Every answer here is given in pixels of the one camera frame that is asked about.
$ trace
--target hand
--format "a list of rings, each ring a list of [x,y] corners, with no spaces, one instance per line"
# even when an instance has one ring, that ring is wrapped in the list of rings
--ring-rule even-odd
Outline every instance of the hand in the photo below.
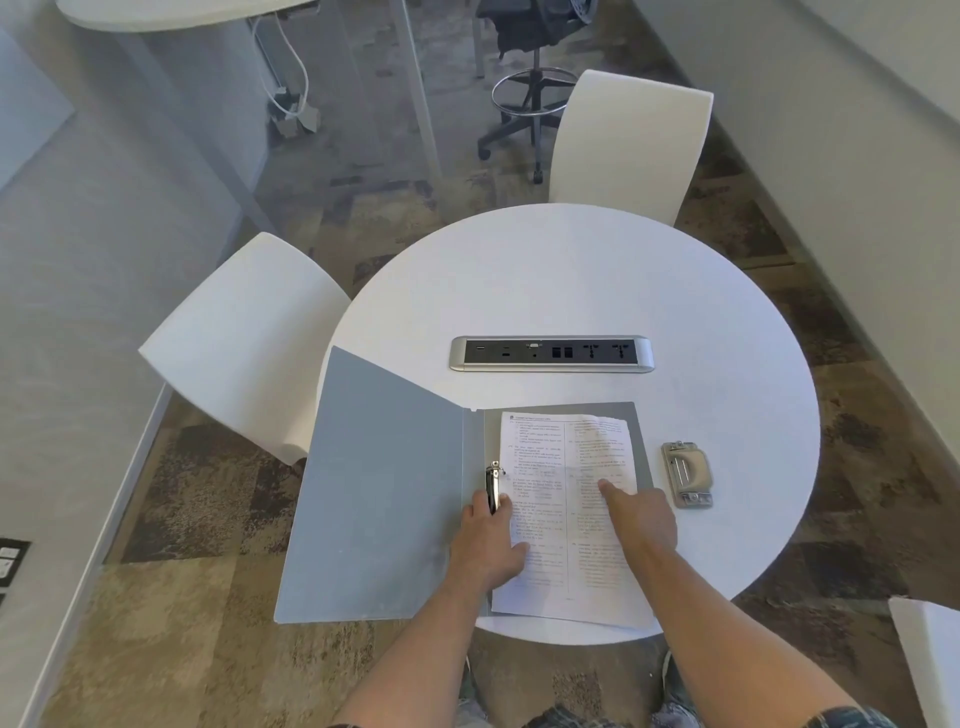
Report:
[[[450,545],[447,580],[469,584],[480,594],[506,584],[523,571],[529,544],[510,546],[510,517],[514,505],[506,496],[490,515],[487,492],[473,494],[472,505],[465,505],[460,530]]]
[[[654,549],[676,550],[677,518],[662,490],[643,488],[631,496],[609,480],[601,480],[597,486],[628,562]]]

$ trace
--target forearm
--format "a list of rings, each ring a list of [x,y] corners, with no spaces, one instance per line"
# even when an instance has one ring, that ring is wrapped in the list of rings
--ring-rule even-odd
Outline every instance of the forearm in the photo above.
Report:
[[[334,723],[450,728],[482,595],[472,580],[448,576],[353,690]]]
[[[676,551],[627,553],[673,650],[701,719],[710,728],[758,721],[801,728],[854,701],[804,655],[741,612]]]

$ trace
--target left hand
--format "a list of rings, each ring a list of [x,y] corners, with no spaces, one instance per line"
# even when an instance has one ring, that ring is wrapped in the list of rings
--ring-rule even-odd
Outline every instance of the left hand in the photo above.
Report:
[[[487,492],[473,494],[465,505],[460,530],[450,545],[448,580],[475,586],[481,594],[506,584],[523,571],[529,544],[510,545],[510,517],[514,505],[506,496],[494,515],[490,514]]]

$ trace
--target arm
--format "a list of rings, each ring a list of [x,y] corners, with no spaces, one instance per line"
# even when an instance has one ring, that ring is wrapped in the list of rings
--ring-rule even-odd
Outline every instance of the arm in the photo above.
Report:
[[[464,507],[446,578],[347,698],[335,724],[449,728],[480,600],[523,570],[526,544],[510,546],[513,505],[490,515],[485,491]]]
[[[856,703],[819,667],[713,589],[677,553],[677,521],[663,491],[600,492],[624,555],[663,627],[703,722],[799,728]]]

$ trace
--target office stool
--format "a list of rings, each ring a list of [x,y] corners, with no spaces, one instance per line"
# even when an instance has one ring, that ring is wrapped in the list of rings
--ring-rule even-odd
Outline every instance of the office stool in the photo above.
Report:
[[[540,150],[542,128],[559,128],[560,112],[566,107],[566,101],[545,105],[542,101],[543,90],[573,87],[577,75],[562,68],[541,66],[540,48],[557,45],[587,25],[596,11],[596,5],[597,0],[591,0],[585,12],[584,0],[481,0],[476,16],[493,21],[500,58],[508,51],[533,51],[534,64],[500,79],[493,87],[492,100],[500,111],[500,126],[477,140],[478,157],[489,159],[492,143],[529,129],[530,141],[534,146],[534,184],[543,182]],[[527,87],[522,104],[503,104],[497,99],[497,90],[508,82]]]
[[[501,85],[512,82],[527,86],[527,95],[523,104],[501,104],[497,101],[496,90]],[[560,128],[560,111],[566,108],[566,99],[543,105],[542,93],[545,88],[573,87],[577,83],[577,74],[555,66],[540,66],[540,48],[534,51],[534,64],[509,76],[504,76],[493,87],[491,98],[493,105],[500,109],[501,126],[477,140],[477,155],[481,159],[490,158],[488,147],[499,139],[506,138],[526,129],[530,130],[530,143],[534,147],[534,184],[543,182],[542,152],[540,136],[542,127]]]

